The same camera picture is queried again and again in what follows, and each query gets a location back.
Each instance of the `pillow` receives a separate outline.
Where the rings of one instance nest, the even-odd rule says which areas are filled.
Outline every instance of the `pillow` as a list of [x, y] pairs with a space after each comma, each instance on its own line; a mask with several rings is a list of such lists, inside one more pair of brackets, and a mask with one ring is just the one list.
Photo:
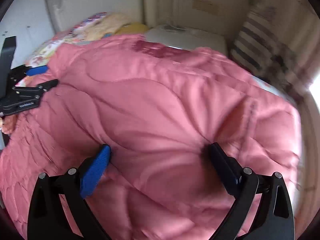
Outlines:
[[74, 26], [71, 29], [70, 34], [83, 33], [87, 28], [96, 25], [98, 22], [100, 22], [107, 15], [108, 15], [108, 13], [106, 13], [106, 12], [97, 13], [95, 15], [92, 15], [90, 18], [87, 18], [83, 22], [80, 22], [79, 24]]
[[33, 80], [35, 76], [26, 76], [23, 79], [21, 79], [17, 84], [15, 84], [16, 87], [27, 87], [31, 81]]
[[114, 34], [129, 22], [129, 18], [123, 14], [97, 13], [77, 24], [71, 30], [57, 33], [52, 39], [44, 42], [25, 61], [25, 65], [29, 67], [47, 65], [50, 58], [62, 43], [79, 44], [82, 41], [99, 40], [106, 33]]
[[118, 30], [115, 34], [143, 34], [149, 30], [148, 26], [142, 23], [131, 23], [123, 26], [120, 30]]
[[113, 13], [102, 19], [94, 26], [87, 28], [83, 33], [84, 41], [100, 40], [106, 34], [115, 34], [122, 26], [130, 23], [130, 18], [122, 13]]

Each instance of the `black clamp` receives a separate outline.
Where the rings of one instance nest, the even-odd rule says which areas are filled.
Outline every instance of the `black clamp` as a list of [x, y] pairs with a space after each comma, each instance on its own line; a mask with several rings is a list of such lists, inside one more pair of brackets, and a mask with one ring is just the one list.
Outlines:
[[38, 107], [43, 94], [58, 83], [58, 79], [54, 79], [38, 84], [37, 87], [12, 87], [12, 91], [0, 99], [0, 112], [12, 115]]
[[[255, 174], [248, 167], [242, 168], [218, 143], [210, 145], [209, 157], [227, 192], [235, 197], [230, 211], [210, 240], [294, 240], [292, 207], [279, 172], [264, 176]], [[29, 210], [29, 240], [111, 240], [80, 196], [79, 180], [88, 163], [90, 160], [61, 176], [39, 175]], [[260, 204], [249, 232], [237, 237], [254, 196], [260, 193]], [[83, 237], [72, 232], [59, 194], [65, 195]]]
[[17, 114], [40, 105], [45, 92], [58, 85], [57, 79], [38, 84], [37, 87], [15, 87], [26, 76], [28, 69], [20, 66], [10, 70], [16, 49], [16, 37], [8, 37], [0, 55], [0, 113], [4, 115]]

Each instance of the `white wall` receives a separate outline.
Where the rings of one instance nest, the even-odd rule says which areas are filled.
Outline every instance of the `white wall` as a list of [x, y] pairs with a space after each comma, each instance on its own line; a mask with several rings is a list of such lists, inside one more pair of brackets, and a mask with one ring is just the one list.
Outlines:
[[172, 24], [173, 0], [157, 0], [158, 24]]
[[230, 44], [236, 38], [249, 11], [250, 0], [208, 0], [218, 8], [217, 15], [192, 8], [193, 0], [178, 0], [176, 23], [225, 36]]
[[17, 36], [11, 68], [20, 66], [44, 41], [54, 35], [45, 0], [14, 0], [0, 22], [0, 46], [6, 37]]

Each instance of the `white appliance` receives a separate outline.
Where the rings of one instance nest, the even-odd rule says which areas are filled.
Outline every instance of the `white appliance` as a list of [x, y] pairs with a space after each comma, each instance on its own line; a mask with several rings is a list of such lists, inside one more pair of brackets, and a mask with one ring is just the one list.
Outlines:
[[158, 42], [178, 49], [193, 50], [197, 47], [209, 47], [228, 55], [223, 36], [197, 29], [159, 25], [146, 32], [145, 37], [149, 42]]

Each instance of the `wall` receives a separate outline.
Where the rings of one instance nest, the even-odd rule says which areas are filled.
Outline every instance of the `wall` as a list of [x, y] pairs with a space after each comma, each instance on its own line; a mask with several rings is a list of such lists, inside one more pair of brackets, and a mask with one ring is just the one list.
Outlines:
[[318, 229], [320, 208], [320, 112], [313, 94], [307, 92], [298, 106], [301, 118], [301, 133], [304, 151], [304, 166], [299, 177], [303, 177], [302, 185], [298, 181], [299, 200], [294, 215], [296, 238], [299, 237], [317, 215], [314, 227]]
[[6, 37], [17, 36], [11, 68], [22, 65], [39, 45], [53, 35], [45, 0], [14, 0], [0, 22], [0, 46]]
[[173, 0], [157, 0], [158, 3], [158, 24], [172, 24]]
[[193, 9], [193, 0], [177, 0], [174, 18], [177, 24], [225, 36], [230, 45], [236, 38], [249, 11], [250, 0], [208, 0], [213, 14]]

